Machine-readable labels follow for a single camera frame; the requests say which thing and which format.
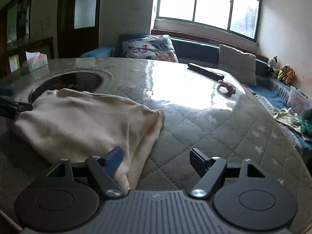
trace remote control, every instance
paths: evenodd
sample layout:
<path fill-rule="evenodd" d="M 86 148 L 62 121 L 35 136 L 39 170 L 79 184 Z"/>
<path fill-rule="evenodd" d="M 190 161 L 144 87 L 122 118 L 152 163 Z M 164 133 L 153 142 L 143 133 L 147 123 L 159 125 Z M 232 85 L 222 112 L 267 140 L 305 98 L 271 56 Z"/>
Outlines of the remote control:
<path fill-rule="evenodd" d="M 214 80 L 214 81 L 219 81 L 219 80 L 223 80 L 224 79 L 224 75 L 213 72 L 211 69 L 203 67 L 203 66 L 199 66 L 196 65 L 194 63 L 189 63 L 188 64 L 189 69 L 202 74 L 204 76 L 209 77 L 210 79 Z"/>

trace quilted tablecloth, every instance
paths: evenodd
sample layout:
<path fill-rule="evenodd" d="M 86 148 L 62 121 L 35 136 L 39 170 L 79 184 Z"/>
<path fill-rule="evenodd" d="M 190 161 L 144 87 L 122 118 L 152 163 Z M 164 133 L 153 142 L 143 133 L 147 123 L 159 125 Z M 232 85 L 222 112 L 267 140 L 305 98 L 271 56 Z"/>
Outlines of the quilted tablecloth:
<path fill-rule="evenodd" d="M 139 59 L 52 60 L 50 73 L 40 80 L 60 71 L 79 69 L 106 71 L 111 75 L 111 82 L 96 93 L 129 97 L 166 112 L 165 125 L 146 161 L 137 189 L 188 192 L 199 181 L 189 163 L 189 150 L 198 148 L 208 157 L 219 156 L 232 163 L 253 159 L 296 196 L 299 210 L 291 230 L 301 233 L 312 222 L 312 178 L 300 155 L 273 117 L 230 74 L 216 70 L 236 86 L 232 96 L 224 94 L 217 82 L 189 71 L 187 65 Z M 20 86 L 16 99 L 25 100 L 33 87 L 28 80 Z M 0 143 L 0 189 L 7 191 L 0 207 L 13 215 L 12 202 L 17 194 L 47 164 L 9 133 L 2 136 Z M 8 185 L 10 181 L 15 189 Z"/>

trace round black hole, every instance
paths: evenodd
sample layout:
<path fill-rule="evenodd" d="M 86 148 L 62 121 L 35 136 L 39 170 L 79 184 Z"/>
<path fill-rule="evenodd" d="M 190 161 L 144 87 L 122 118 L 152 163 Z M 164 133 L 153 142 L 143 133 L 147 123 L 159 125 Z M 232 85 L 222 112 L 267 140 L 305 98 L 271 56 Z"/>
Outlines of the round black hole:
<path fill-rule="evenodd" d="M 64 88 L 76 91 L 95 91 L 103 82 L 103 78 L 91 72 L 71 72 L 52 77 L 32 91 L 29 102 L 33 103 L 46 90 L 61 90 Z"/>

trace window sill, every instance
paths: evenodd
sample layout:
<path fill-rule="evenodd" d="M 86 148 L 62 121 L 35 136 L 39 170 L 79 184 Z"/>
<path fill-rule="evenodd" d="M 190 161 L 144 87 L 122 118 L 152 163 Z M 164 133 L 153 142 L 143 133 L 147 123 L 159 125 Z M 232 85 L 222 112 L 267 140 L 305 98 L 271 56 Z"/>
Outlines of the window sill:
<path fill-rule="evenodd" d="M 258 51 L 258 43 L 237 36 L 235 34 L 214 29 L 207 26 L 201 26 L 191 23 L 185 23 L 180 21 L 166 20 L 166 19 L 155 19 L 154 29 L 174 31 L 180 33 L 186 33 L 191 35 L 197 35 L 221 42 L 229 43 L 245 50 L 249 50 L 253 53 Z"/>

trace orange butterfly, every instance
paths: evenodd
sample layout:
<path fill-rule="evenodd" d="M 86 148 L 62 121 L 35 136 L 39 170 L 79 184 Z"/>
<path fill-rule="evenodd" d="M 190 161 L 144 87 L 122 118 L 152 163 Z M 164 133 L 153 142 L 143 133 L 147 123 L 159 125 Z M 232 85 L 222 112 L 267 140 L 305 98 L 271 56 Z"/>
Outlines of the orange butterfly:
<path fill-rule="evenodd" d="M 159 59 L 160 61 L 171 61 L 171 62 L 175 62 L 174 54 L 173 54 L 173 53 L 169 53 L 169 54 L 156 54 L 156 56 L 158 57 L 158 59 Z"/>

